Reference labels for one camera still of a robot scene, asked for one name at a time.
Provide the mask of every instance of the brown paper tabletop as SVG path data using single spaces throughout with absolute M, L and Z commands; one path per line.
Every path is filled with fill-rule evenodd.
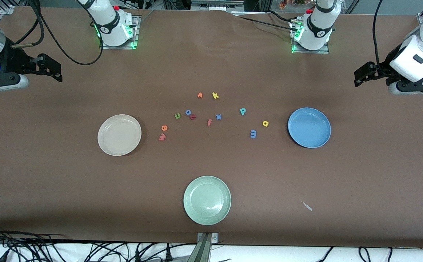
M 83 10 L 42 14 L 70 55 L 96 57 Z M 34 19 L 20 7 L 0 28 L 17 40 Z M 331 53 L 308 55 L 291 53 L 284 29 L 229 13 L 155 11 L 136 50 L 105 50 L 91 66 L 70 62 L 46 31 L 25 51 L 59 61 L 63 82 L 30 75 L 28 88 L 0 92 L 0 228 L 86 240 L 193 242 L 196 232 L 218 232 L 226 244 L 423 247 L 423 96 L 390 95 L 384 80 L 354 88 L 354 70 L 374 60 L 371 23 L 341 15 Z M 414 16 L 379 17 L 381 58 L 414 27 Z M 37 28 L 25 42 L 38 36 Z M 301 107 L 329 118 L 323 147 L 288 135 Z M 195 120 L 175 119 L 187 109 Z M 97 143 L 116 114 L 142 127 L 127 156 Z M 232 194 L 228 216 L 208 227 L 183 209 L 188 183 L 204 175 Z

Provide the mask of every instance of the power cord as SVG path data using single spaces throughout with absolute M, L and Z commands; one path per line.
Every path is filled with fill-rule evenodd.
M 376 64 L 378 65 L 379 71 L 385 75 L 389 76 L 390 78 L 393 78 L 394 76 L 391 76 L 389 74 L 386 74 L 383 71 L 383 68 L 381 67 L 381 64 L 379 63 L 379 54 L 378 54 L 378 43 L 376 42 L 376 18 L 378 17 L 378 11 L 379 7 L 381 6 L 381 3 L 383 3 L 383 0 L 379 0 L 378 6 L 376 7 L 375 16 L 373 17 L 373 44 L 375 45 L 375 57 L 376 57 Z
M 131 259 L 127 260 L 127 262 L 131 262 L 133 259 L 134 259 L 134 262 L 141 262 L 141 258 L 145 254 L 145 252 L 147 252 L 147 250 L 150 247 L 153 247 L 153 245 L 156 245 L 156 244 L 157 243 L 151 243 L 150 245 L 148 245 L 147 247 L 139 251 L 139 246 L 140 246 L 140 243 L 139 243 L 137 245 L 137 249 L 135 250 L 135 257 L 132 257 Z
M 35 19 L 35 22 L 33 23 L 32 27 L 25 33 L 17 42 L 11 46 L 11 48 L 25 48 L 25 47 L 34 47 L 36 45 L 39 45 L 42 43 L 43 38 L 45 37 L 45 29 L 43 28 L 43 23 L 41 19 L 41 11 L 40 11 L 40 2 L 29 2 L 30 7 L 32 8 L 33 12 L 35 13 L 35 16 L 37 17 Z M 30 44 L 23 44 L 20 45 L 20 43 L 25 40 L 37 27 L 37 25 L 40 25 L 40 38 L 35 43 Z
M 181 247 L 181 246 L 186 246 L 186 245 L 196 245 L 196 243 L 185 243 L 185 244 L 179 244 L 179 245 L 175 245 L 175 246 L 172 246 L 172 247 L 169 247 L 169 248 L 170 248 L 170 249 L 172 249 L 172 248 L 174 248 L 174 247 Z M 163 250 L 161 250 L 160 252 L 156 252 L 155 254 L 151 255 L 151 256 L 150 256 L 150 257 L 148 257 L 147 259 L 142 260 L 142 262 L 146 262 L 146 261 L 148 261 L 148 260 L 151 260 L 153 257 L 156 257 L 156 256 L 158 256 L 159 254 L 161 254 L 161 253 L 163 253 L 163 252 L 167 251 L 167 249 L 168 249 L 168 247 L 167 247 L 167 248 L 165 248 L 165 249 L 163 249 Z
M 43 247 L 39 247 L 38 245 L 35 245 L 35 244 L 34 245 L 29 244 L 30 242 L 25 240 L 25 239 L 21 239 L 21 238 L 18 239 L 18 238 L 11 237 L 11 234 L 34 237 L 34 239 L 32 239 L 32 242 L 44 245 L 46 253 L 43 252 Z M 53 245 L 52 242 L 51 242 L 51 237 L 50 237 L 49 234 L 39 235 L 39 234 L 33 234 L 33 233 L 28 233 L 28 232 L 0 230 L 0 241 L 2 241 L 3 247 L 7 247 L 8 251 L 12 251 L 12 252 L 16 253 L 18 255 L 19 261 L 21 261 L 21 259 L 24 259 L 24 261 L 26 261 L 26 262 L 29 262 L 29 261 L 52 262 L 53 259 L 51 258 L 50 252 L 49 252 L 47 244 L 45 242 L 45 241 L 48 241 L 48 240 L 50 240 L 50 244 Z M 25 255 L 23 255 L 20 252 L 20 249 L 22 249 L 22 248 L 27 249 L 30 252 L 30 254 L 32 255 L 31 259 L 27 258 Z
M 0 262 L 6 262 L 7 255 L 9 254 L 9 249 L 0 257 Z
M 365 252 L 366 252 L 366 256 L 367 256 L 367 258 L 368 258 L 368 261 L 364 259 L 363 255 L 362 255 L 362 249 L 364 249 L 364 250 L 365 250 Z M 359 247 L 359 248 L 358 248 L 358 255 L 360 256 L 360 258 L 361 258 L 364 262 L 371 262 L 371 259 L 370 259 L 370 254 L 369 254 L 368 250 L 366 249 L 366 247 Z
M 263 21 L 259 21 L 259 20 L 255 20 L 255 19 L 251 19 L 251 18 L 247 18 L 247 17 L 241 17 L 241 16 L 239 16 L 239 17 L 242 18 L 242 19 L 257 22 L 257 23 L 260 23 L 260 24 L 271 25 L 272 27 L 284 28 L 284 29 L 287 29 L 287 30 L 290 30 L 290 31 L 297 31 L 296 28 L 288 28 L 288 27 L 283 27 L 281 25 L 274 25 L 274 24 L 270 24 L 270 23 L 267 23 L 267 22 L 263 22 Z
M 161 261 L 161 262 L 163 262 L 163 259 L 162 259 L 161 257 L 152 257 L 152 258 L 149 258 L 149 259 L 147 259 L 147 260 L 144 260 L 144 262 L 146 262 L 146 261 L 148 261 L 148 260 L 155 259 L 155 258 L 159 258 L 159 259 L 160 259 L 160 261 Z
M 287 19 L 287 18 L 284 18 L 284 17 L 280 16 L 278 13 L 276 13 L 276 12 L 274 12 L 274 11 L 272 11 L 272 10 L 266 10 L 266 11 L 264 11 L 264 12 L 265 12 L 265 13 L 272 13 L 273 15 L 275 15 L 276 17 L 278 17 L 279 19 L 281 19 L 281 20 L 283 20 L 283 21 L 286 21 L 286 22 L 290 22 L 292 19 L 297 18 L 297 17 L 293 17 L 293 18 L 289 18 L 289 19 Z
M 322 259 L 318 260 L 318 262 L 324 262 L 324 261 L 326 260 L 326 258 L 328 257 L 329 253 L 331 253 L 331 250 L 332 250 L 333 248 L 334 248 L 334 247 L 330 247 L 330 248 L 328 249 L 328 251 L 326 252 L 326 254 L 324 254 L 324 257 L 323 257 Z
M 389 255 L 387 257 L 387 262 L 391 262 L 391 257 L 392 257 L 392 247 L 389 248 Z
M 39 0 L 30 0 L 31 2 L 40 2 Z M 90 12 L 79 2 L 77 1 L 77 3 L 85 10 L 85 12 L 87 12 L 88 16 L 90 16 L 90 18 L 92 19 L 93 23 L 96 24 L 95 19 L 92 17 L 92 15 L 90 14 Z M 47 28 L 48 32 L 50 33 L 51 37 L 53 38 L 53 40 L 55 41 L 56 45 L 58 46 L 58 48 L 63 52 L 63 54 L 69 58 L 71 61 L 73 61 L 74 63 L 78 64 L 78 65 L 92 65 L 94 63 L 96 63 L 100 58 L 101 55 L 103 53 L 103 39 L 100 35 L 100 53 L 98 54 L 97 58 L 95 58 L 93 61 L 89 62 L 89 63 L 81 63 L 77 60 L 75 60 L 74 58 L 72 58 L 70 55 L 68 55 L 68 53 L 62 48 L 62 46 L 60 45 L 60 43 L 58 42 L 58 40 L 56 39 L 55 35 L 53 35 L 53 32 L 51 31 L 50 27 L 48 26 L 47 22 L 45 21 L 45 18 L 41 15 L 41 13 L 39 13 L 38 15 L 41 20 L 43 21 L 43 24 L 45 25 L 45 27 Z
M 166 257 L 164 259 L 165 262 L 170 262 L 174 260 L 174 257 L 171 255 L 171 248 L 169 247 L 169 243 L 166 245 Z

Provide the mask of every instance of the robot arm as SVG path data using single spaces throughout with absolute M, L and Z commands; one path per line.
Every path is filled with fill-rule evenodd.
M 12 48 L 14 42 L 0 29 L 0 91 L 25 88 L 29 82 L 25 74 L 51 76 L 62 81 L 61 65 L 41 53 L 37 58 L 28 56 L 21 48 Z
M 329 41 L 334 21 L 341 13 L 339 0 L 318 0 L 313 13 L 306 13 L 301 17 L 300 34 L 294 38 L 307 50 L 318 50 Z
M 116 47 L 133 38 L 132 15 L 113 7 L 109 0 L 77 0 L 96 22 L 103 45 Z
M 368 62 L 356 70 L 355 86 L 384 77 L 392 94 L 423 94 L 423 23 L 406 35 L 384 62 Z

